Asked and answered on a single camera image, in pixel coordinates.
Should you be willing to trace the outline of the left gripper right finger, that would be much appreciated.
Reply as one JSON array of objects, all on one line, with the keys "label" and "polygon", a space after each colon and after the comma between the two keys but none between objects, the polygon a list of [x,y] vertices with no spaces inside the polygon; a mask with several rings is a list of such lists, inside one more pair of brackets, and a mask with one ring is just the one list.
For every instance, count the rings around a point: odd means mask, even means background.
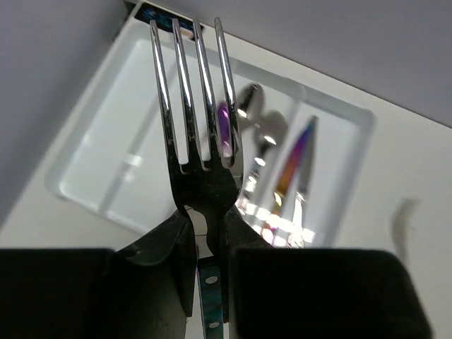
[{"label": "left gripper right finger", "polygon": [[231,210],[220,223],[232,338],[431,338],[409,273],[387,251],[276,249]]}]

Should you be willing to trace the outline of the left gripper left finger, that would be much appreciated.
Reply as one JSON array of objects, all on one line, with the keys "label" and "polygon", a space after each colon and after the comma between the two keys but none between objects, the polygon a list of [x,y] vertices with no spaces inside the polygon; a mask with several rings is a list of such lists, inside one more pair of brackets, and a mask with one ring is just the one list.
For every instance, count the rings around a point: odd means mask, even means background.
[{"label": "left gripper left finger", "polygon": [[2,338],[183,338],[194,229],[180,212],[120,251],[1,251]]}]

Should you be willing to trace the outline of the ornate silver knife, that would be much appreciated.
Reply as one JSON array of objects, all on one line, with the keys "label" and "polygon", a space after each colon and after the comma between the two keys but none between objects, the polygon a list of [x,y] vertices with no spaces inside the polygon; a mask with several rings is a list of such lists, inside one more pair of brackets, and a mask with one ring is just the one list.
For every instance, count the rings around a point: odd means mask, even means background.
[{"label": "ornate silver knife", "polygon": [[292,233],[288,237],[287,246],[291,249],[300,249],[304,247],[303,226],[305,217],[305,205],[309,196],[309,185],[313,159],[316,146],[316,130],[318,118],[313,116],[300,137],[303,141],[298,165],[298,182],[295,191],[295,204],[292,216]]}]

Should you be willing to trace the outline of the iridescent rainbow knife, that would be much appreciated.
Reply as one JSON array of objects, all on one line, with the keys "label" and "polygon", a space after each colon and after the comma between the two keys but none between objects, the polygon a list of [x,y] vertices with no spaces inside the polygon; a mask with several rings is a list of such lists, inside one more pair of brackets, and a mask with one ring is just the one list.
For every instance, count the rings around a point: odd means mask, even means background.
[{"label": "iridescent rainbow knife", "polygon": [[292,184],[295,177],[298,177],[298,165],[299,159],[301,157],[300,152],[302,149],[303,141],[300,141],[300,137],[304,130],[300,133],[297,141],[292,147],[289,155],[287,156],[285,166],[283,167],[277,184],[275,186],[275,191],[273,192],[274,201],[273,207],[271,208],[271,213],[274,215],[279,215],[286,199],[287,192]]}]

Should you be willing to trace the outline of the black handled fork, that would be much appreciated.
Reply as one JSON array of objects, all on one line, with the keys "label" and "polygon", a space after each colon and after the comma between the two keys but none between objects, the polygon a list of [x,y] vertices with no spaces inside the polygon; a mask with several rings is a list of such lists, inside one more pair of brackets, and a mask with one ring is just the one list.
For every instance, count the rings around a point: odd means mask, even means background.
[{"label": "black handled fork", "polygon": [[409,263],[408,236],[410,230],[414,229],[411,219],[419,204],[418,198],[403,198],[391,218],[390,234],[394,252],[405,266]]},{"label": "black handled fork", "polygon": [[234,206],[242,188],[244,175],[242,135],[239,128],[234,82],[222,23],[219,18],[215,19],[220,70],[227,103],[227,132],[231,148],[229,155],[223,153],[221,126],[218,121],[212,77],[201,25],[197,20],[193,21],[193,28],[201,94],[206,113],[210,151],[208,160],[203,160],[201,157],[201,142],[196,123],[194,96],[191,90],[179,21],[173,19],[172,32],[188,153],[188,161],[185,164],[180,163],[177,153],[177,140],[173,126],[162,47],[157,23],[154,20],[150,21],[150,36],[167,153],[167,167],[174,202],[182,213],[185,213],[187,208],[191,208],[202,214],[206,220],[206,235],[195,241],[195,247],[198,250],[197,277],[203,336],[204,338],[224,338],[225,321],[222,304],[222,273],[220,272],[220,221]]}]

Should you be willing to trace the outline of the dark handled silver spoon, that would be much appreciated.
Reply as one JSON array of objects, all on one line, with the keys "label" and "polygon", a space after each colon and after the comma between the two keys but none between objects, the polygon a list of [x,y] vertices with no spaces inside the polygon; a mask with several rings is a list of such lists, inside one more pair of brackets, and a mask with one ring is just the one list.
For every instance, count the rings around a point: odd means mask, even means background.
[{"label": "dark handled silver spoon", "polygon": [[257,151],[248,176],[252,184],[257,184],[260,172],[266,166],[266,153],[280,146],[287,132],[285,117],[278,110],[268,111],[259,118],[255,126],[254,141]]}]

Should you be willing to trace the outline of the iridescent rainbow spoon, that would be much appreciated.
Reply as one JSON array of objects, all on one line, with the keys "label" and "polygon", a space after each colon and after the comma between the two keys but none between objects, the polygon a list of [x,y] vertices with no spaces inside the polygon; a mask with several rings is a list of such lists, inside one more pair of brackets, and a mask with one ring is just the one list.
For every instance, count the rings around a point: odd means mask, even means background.
[{"label": "iridescent rainbow spoon", "polygon": [[[226,101],[221,101],[217,109],[217,120],[219,126],[219,141],[217,145],[220,146],[218,150],[222,151],[224,158],[229,158],[233,154],[232,147],[230,145],[230,119]],[[229,168],[234,179],[238,181],[243,180],[244,176],[244,159],[243,159],[243,145],[239,143],[238,156],[235,164]]]}]

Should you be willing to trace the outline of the pink handled spoon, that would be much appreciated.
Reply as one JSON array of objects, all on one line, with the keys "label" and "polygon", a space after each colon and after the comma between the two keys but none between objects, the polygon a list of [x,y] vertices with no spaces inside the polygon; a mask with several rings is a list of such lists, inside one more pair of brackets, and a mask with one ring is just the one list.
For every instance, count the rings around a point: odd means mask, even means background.
[{"label": "pink handled spoon", "polygon": [[254,124],[261,116],[264,103],[264,92],[258,83],[244,86],[237,97],[237,113],[242,121]]}]

